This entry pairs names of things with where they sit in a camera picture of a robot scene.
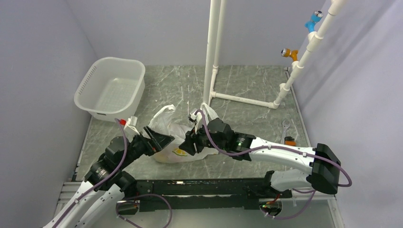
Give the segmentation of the white plastic bag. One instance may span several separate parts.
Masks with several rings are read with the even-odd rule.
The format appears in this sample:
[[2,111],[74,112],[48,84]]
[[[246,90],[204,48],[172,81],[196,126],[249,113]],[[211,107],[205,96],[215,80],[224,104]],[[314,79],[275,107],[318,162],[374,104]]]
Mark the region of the white plastic bag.
[[155,161],[160,163],[192,162],[202,160],[208,155],[216,155],[219,153],[214,148],[204,148],[201,153],[195,155],[190,155],[186,151],[181,150],[179,145],[184,142],[185,134],[191,130],[191,128],[173,122],[175,111],[176,107],[174,105],[166,105],[153,116],[148,124],[151,130],[174,137],[174,140],[162,151],[152,156]]

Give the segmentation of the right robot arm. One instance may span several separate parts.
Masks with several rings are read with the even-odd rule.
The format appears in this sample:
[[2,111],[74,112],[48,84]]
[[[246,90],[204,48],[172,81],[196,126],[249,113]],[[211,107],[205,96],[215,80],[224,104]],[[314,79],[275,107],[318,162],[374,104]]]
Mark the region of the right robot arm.
[[341,186],[341,162],[329,146],[319,143],[316,147],[295,147],[266,141],[235,132],[219,118],[207,125],[196,123],[185,134],[179,148],[190,155],[212,148],[238,161],[265,161],[288,166],[288,171],[266,173],[262,192],[267,197],[295,188],[312,188],[335,195]]

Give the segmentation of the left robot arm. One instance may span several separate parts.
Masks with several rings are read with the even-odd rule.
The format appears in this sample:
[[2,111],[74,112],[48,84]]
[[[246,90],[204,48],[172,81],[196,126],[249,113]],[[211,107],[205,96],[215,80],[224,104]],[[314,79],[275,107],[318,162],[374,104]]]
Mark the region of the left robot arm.
[[105,152],[92,164],[78,190],[63,209],[46,225],[47,228],[79,228],[89,226],[120,201],[132,203],[139,198],[154,197],[147,181],[137,181],[124,171],[142,155],[160,152],[174,137],[144,127],[147,137],[136,133],[132,140],[126,135],[111,140]]

